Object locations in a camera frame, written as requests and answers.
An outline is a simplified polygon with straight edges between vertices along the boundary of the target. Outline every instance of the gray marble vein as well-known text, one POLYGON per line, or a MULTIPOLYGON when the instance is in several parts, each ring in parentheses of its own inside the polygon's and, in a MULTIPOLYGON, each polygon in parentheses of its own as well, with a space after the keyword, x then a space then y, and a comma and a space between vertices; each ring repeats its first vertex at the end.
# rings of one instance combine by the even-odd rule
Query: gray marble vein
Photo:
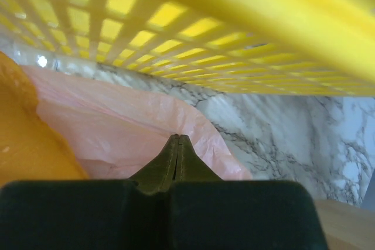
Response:
POLYGON ((196 107, 255 179, 290 179, 314 198, 360 205, 375 167, 375 99, 225 94, 191 84, 55 55, 12 41, 19 64, 172 95, 196 107))

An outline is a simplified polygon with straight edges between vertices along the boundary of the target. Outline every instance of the orange object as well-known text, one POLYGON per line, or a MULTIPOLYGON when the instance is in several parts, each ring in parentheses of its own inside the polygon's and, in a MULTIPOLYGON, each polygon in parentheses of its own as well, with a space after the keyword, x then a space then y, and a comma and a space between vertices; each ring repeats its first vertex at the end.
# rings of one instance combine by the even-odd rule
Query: orange object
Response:
POLYGON ((13 180, 86 179, 66 141, 36 114, 22 69, 0 52, 0 186, 13 180))

